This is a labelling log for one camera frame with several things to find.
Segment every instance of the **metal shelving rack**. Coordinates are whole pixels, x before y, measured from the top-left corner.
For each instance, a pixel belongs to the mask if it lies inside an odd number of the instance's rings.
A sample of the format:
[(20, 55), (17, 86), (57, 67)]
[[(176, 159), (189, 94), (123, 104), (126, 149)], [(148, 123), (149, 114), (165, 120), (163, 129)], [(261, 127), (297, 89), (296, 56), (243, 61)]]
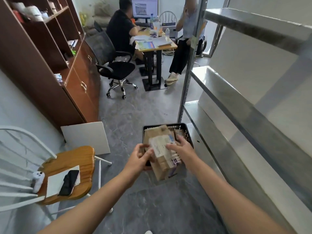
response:
[[(312, 27), (310, 26), (231, 8), (205, 10), (207, 0), (200, 0), (199, 5), (201, 11), (198, 12), (194, 30), (197, 39), (203, 19), (207, 19), (285, 51), (312, 59)], [(192, 77), (312, 211), (312, 158), (269, 122), (216, 71), (208, 66), (193, 68), (194, 56), (195, 49), (192, 49), (177, 122), (181, 122), (185, 111), (228, 182), (266, 212), (271, 214), (276, 212), (270, 207), (271, 201), (263, 196), (263, 191), (259, 191), (259, 185), (232, 146), (204, 110), (198, 106), (198, 101), (186, 102)]]

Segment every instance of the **wooden chair seat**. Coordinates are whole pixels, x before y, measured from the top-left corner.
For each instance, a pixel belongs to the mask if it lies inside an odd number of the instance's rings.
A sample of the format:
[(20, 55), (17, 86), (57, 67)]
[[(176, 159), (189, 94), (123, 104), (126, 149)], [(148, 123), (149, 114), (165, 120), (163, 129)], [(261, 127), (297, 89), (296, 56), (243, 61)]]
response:
[(45, 173), (45, 178), (38, 196), (45, 196), (48, 184), (48, 177), (56, 175), (60, 172), (73, 168), (79, 165), (80, 169), (80, 184), (75, 186), (73, 193), (70, 196), (54, 195), (45, 198), (39, 202), (41, 205), (50, 205), (63, 200), (75, 200), (84, 197), (89, 193), (92, 187), (92, 176), (94, 172), (94, 149), (90, 146), (82, 146), (75, 150), (57, 154), (56, 159), (46, 161), (40, 168), (40, 171)]

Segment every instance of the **white controller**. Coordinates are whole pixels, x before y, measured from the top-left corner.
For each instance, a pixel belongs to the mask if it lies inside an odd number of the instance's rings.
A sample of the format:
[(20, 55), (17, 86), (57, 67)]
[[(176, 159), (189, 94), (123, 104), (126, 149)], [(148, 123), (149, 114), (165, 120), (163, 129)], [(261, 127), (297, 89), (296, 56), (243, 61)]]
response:
[(38, 171), (38, 172), (33, 173), (33, 179), (35, 180), (35, 185), (33, 188), (34, 194), (37, 194), (38, 191), (40, 190), (44, 177), (45, 177), (45, 174), (43, 172)]

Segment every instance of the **shelf post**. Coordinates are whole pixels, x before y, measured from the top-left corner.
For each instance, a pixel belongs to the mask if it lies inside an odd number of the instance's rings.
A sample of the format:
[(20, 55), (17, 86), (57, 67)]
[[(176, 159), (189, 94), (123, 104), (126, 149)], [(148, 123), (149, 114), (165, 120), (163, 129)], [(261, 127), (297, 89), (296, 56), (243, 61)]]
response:
[[(208, 0), (199, 0), (199, 5), (198, 5), (199, 11), (197, 11), (197, 18), (196, 18), (197, 24), (196, 24), (196, 28), (194, 28), (194, 32), (193, 32), (193, 35), (196, 36), (196, 38), (197, 38), (197, 45), (198, 45), (199, 36), (201, 34), (200, 28), (201, 28), (203, 20), (204, 20), (204, 14), (205, 14), (205, 9), (207, 7), (207, 1)], [(196, 53), (196, 47), (194, 49), (191, 48), (188, 66), (186, 68), (183, 90), (182, 90), (180, 109), (179, 109), (179, 114), (178, 114), (178, 118), (177, 118), (178, 123), (181, 123), (181, 121), (182, 121), (184, 104), (186, 102), (186, 97), (188, 95), (188, 87), (189, 87), (190, 81), (191, 81), (190, 71), (193, 69), (193, 65), (194, 65), (194, 61), (195, 61), (195, 53)]]

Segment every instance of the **black pants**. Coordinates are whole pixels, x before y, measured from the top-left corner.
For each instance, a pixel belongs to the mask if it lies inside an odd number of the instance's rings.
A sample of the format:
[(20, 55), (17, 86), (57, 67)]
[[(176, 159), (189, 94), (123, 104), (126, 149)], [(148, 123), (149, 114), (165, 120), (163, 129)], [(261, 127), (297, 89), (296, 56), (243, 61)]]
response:
[[(177, 44), (177, 49), (174, 52), (174, 59), (172, 60), (169, 72), (174, 72), (178, 74), (182, 74), (190, 54), (191, 46), (188, 46), (186, 42), (188, 39), (180, 40)], [(198, 42), (198, 46), (202, 45), (203, 40), (201, 39)]]

